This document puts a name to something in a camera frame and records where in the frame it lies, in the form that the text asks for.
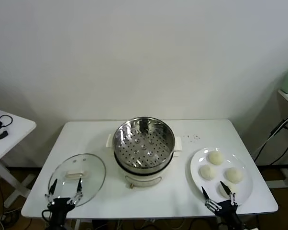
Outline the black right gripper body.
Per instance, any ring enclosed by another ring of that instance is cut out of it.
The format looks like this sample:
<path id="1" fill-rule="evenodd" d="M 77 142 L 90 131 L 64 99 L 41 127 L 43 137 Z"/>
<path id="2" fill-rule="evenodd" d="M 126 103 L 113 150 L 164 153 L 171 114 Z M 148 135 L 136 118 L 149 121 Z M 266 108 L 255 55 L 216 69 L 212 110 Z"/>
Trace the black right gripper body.
<path id="1" fill-rule="evenodd" d="M 236 214 L 238 205 L 231 204 L 230 200 L 225 200 L 217 203 L 221 209 L 219 211 L 215 211 L 215 215 L 222 218 L 229 230 L 243 230 L 244 224 Z"/>

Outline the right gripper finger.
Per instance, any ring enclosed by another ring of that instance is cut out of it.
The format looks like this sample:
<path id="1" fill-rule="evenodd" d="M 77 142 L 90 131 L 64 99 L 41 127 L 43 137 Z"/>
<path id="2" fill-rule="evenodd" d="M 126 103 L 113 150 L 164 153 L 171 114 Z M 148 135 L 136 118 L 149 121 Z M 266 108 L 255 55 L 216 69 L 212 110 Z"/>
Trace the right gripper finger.
<path id="1" fill-rule="evenodd" d="M 231 188 L 228 186 L 228 184 L 222 181 L 220 181 L 220 185 L 221 185 L 220 191 L 223 197 L 227 198 L 232 206 L 238 206 L 236 202 L 236 192 L 232 191 Z"/>
<path id="2" fill-rule="evenodd" d="M 212 199 L 210 199 L 206 190 L 203 187 L 201 187 L 201 189 L 202 189 L 202 193 L 203 193 L 204 198 L 205 198 L 205 202 L 204 202 L 205 207 L 207 209 L 209 209 L 211 212 L 218 211 L 218 204 L 215 201 L 213 201 Z"/>

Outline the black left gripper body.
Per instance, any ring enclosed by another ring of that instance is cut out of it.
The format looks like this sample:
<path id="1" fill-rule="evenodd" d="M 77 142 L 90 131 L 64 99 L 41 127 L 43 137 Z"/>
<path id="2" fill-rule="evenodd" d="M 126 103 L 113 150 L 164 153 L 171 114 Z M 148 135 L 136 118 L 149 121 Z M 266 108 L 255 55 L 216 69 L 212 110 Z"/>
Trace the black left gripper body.
<path id="1" fill-rule="evenodd" d="M 48 230 L 65 230 L 64 224 L 69 211 L 74 209 L 74 202 L 70 198 L 55 198 L 47 205 L 51 213 Z"/>

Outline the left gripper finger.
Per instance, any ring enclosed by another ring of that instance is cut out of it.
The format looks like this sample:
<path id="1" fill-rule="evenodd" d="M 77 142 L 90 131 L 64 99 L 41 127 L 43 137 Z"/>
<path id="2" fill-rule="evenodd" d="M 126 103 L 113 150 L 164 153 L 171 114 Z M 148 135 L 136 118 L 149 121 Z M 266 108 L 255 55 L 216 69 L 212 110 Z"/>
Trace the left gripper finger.
<path id="1" fill-rule="evenodd" d="M 82 178 L 79 178 L 76 193 L 67 201 L 67 204 L 76 206 L 82 197 Z"/>
<path id="2" fill-rule="evenodd" d="M 57 179 L 54 180 L 53 184 L 48 189 L 48 194 L 45 194 L 48 207 L 55 204 L 54 192 L 55 192 L 56 184 L 57 184 Z"/>

